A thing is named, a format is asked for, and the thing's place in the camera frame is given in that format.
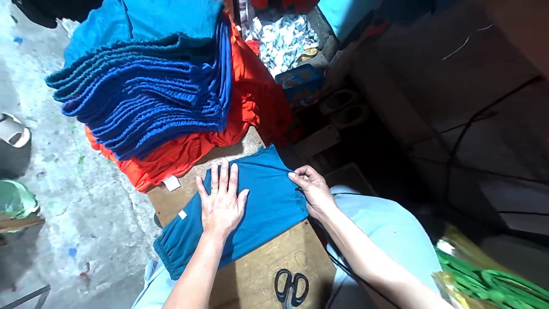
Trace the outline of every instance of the stack of folded clothes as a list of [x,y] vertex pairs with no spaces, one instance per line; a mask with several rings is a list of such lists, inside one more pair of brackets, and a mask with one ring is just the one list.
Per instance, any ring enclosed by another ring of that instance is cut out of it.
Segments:
[[46,83],[141,192],[250,125],[270,144],[292,123],[281,87],[216,0],[105,0]]

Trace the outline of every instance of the white label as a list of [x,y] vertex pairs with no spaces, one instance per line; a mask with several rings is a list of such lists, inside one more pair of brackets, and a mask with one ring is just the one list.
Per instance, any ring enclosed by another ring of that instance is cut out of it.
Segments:
[[181,220],[183,220],[183,219],[185,219],[185,218],[187,217],[187,214],[186,214],[183,210],[181,210],[181,211],[179,212],[179,217],[181,218]]
[[174,191],[175,189],[179,188],[181,184],[179,183],[179,179],[177,177],[171,175],[167,179],[164,179],[162,181],[169,192]]

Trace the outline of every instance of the light blue pants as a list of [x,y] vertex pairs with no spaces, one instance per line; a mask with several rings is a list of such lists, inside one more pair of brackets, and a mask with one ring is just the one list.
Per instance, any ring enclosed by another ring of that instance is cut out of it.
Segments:
[[[332,193],[356,193],[348,187],[335,186]],[[379,197],[339,194],[334,197],[339,208],[351,218],[372,241],[425,286],[438,293],[431,277],[441,271],[429,237],[417,219],[398,203]],[[329,245],[328,250],[335,256]],[[162,263],[150,261],[145,267],[145,288],[132,309],[160,309],[175,281]],[[326,308],[375,308],[362,285],[342,269],[336,271],[332,295]]]

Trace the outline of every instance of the concrete floor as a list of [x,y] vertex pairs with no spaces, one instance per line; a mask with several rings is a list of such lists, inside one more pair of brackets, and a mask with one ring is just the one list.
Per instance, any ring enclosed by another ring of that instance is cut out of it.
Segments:
[[61,114],[43,81],[62,67],[69,36],[65,27],[36,25],[0,0],[0,112],[32,132],[31,145],[18,152],[0,141],[0,172],[24,174],[19,180],[46,219],[5,237],[0,307],[49,284],[44,308],[129,308],[144,265],[156,256],[152,243],[161,230],[149,199],[90,148],[83,125]]

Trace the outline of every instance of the wooden table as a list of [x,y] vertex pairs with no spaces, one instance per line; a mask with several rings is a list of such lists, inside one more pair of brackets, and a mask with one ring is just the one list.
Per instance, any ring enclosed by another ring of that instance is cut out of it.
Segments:
[[[263,147],[257,131],[251,127],[236,145],[214,148],[186,175],[179,178],[181,187],[169,192],[155,187],[147,194],[162,226],[167,225],[196,193],[194,179],[204,177],[212,162],[221,163],[255,153]],[[305,220],[280,236],[223,267],[217,272],[210,307],[278,308],[275,297],[275,274],[280,268],[302,273],[309,280],[309,294],[300,308],[321,308],[330,295],[335,268],[322,244]]]

